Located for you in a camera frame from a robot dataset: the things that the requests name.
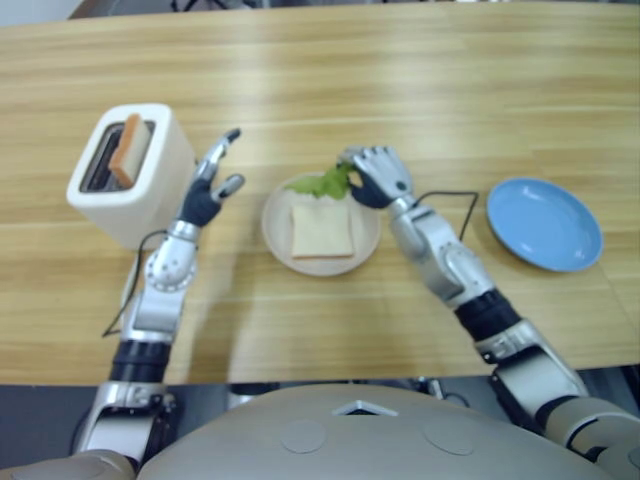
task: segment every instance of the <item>white bread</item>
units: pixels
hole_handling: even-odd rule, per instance
[[[345,202],[294,205],[292,220],[293,258],[350,257],[355,254],[349,207]]]

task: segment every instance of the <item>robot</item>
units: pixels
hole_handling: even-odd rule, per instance
[[[199,163],[184,203],[144,267],[122,317],[109,380],[69,458],[0,472],[0,479],[209,478],[620,479],[640,477],[640,419],[589,393],[482,262],[436,211],[416,201],[390,147],[350,147],[361,204],[387,209],[399,248],[495,369],[490,381],[542,435],[422,393],[322,384],[256,396],[166,446],[175,400],[163,384],[199,234],[244,183],[211,187],[239,130]]]

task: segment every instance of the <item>robotic hand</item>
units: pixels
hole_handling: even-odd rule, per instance
[[[109,381],[98,388],[75,452],[111,450],[140,465],[172,440],[176,405],[162,380],[196,274],[200,232],[244,184],[244,177],[232,175],[211,186],[239,136],[238,129],[226,133],[205,154],[162,244],[149,256],[144,288],[123,315]]]
[[[492,386],[508,412],[524,414],[527,426],[587,458],[638,435],[638,419],[589,397],[577,373],[516,313],[448,222],[418,204],[394,149],[350,147],[338,158],[361,177],[362,186],[352,186],[354,199],[388,208],[402,252],[429,290],[454,310],[483,360],[497,364]]]

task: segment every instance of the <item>bread slice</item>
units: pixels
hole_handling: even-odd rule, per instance
[[[118,148],[109,160],[109,170],[123,187],[131,188],[136,183],[150,140],[151,132],[140,115],[129,115]]]
[[[354,255],[349,207],[345,202],[294,205],[292,218],[293,258]]]

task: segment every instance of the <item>blue plate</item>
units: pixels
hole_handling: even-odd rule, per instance
[[[509,250],[548,270],[582,270],[602,253],[602,231],[587,206],[544,180],[513,178],[496,185],[487,215]]]

